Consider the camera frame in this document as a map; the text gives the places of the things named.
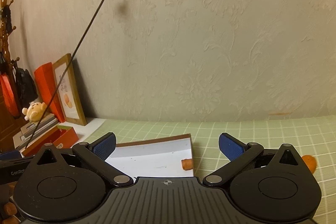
picture frame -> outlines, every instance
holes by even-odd
[[[68,53],[55,63],[52,68],[54,72],[54,80],[56,86],[59,83],[63,72],[71,59],[71,54]],[[79,124],[81,126],[87,125],[86,118],[83,112],[82,104],[79,99],[74,69],[72,64],[69,66],[67,73],[65,74],[62,84],[57,90],[57,95],[61,104],[64,118],[67,122]]]

book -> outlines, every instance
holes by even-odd
[[[42,119],[38,129],[45,126],[48,122],[52,121],[54,118],[55,118],[54,114],[50,113],[50,114],[46,115]],[[33,133],[33,131],[35,130],[36,125],[37,125],[37,122],[28,122],[27,124],[25,124],[23,127],[21,127],[22,135],[25,136],[25,137],[30,136]]]
[[[58,120],[54,117],[53,120],[51,120],[50,122],[48,122],[47,124],[45,124],[43,127],[39,127],[39,129],[35,132],[33,138],[31,139],[31,142],[33,142],[34,140],[36,140],[40,135],[42,135],[43,133],[47,132],[49,129],[51,129],[52,127],[54,127],[55,125],[58,124]],[[13,136],[13,141],[14,141],[14,147],[16,150],[20,150],[22,148],[24,148],[26,146],[26,144],[28,143],[31,134],[33,133],[33,131],[31,131],[30,135],[25,136],[23,135],[23,133],[20,131],[19,133],[17,133],[16,135]]]

blue gripper pad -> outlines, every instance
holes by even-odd
[[[219,136],[218,145],[220,151],[230,160],[233,161],[245,152],[247,145],[235,139],[227,133]]]
[[[22,158],[20,151],[13,150],[0,154],[0,160],[13,160]]]
[[[110,132],[91,143],[89,149],[100,159],[106,160],[108,156],[110,156],[115,150],[115,148],[116,136],[114,133]]]

stuffed teddy bear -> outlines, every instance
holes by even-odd
[[[29,108],[23,108],[22,113],[25,116],[25,120],[32,121],[32,122],[38,122],[41,117],[43,112],[46,110],[47,105],[43,103],[32,103]]]

floral wallpaper pattern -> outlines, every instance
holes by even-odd
[[[15,0],[12,58],[73,52],[100,0]],[[74,64],[88,117],[336,114],[336,0],[106,0]]]

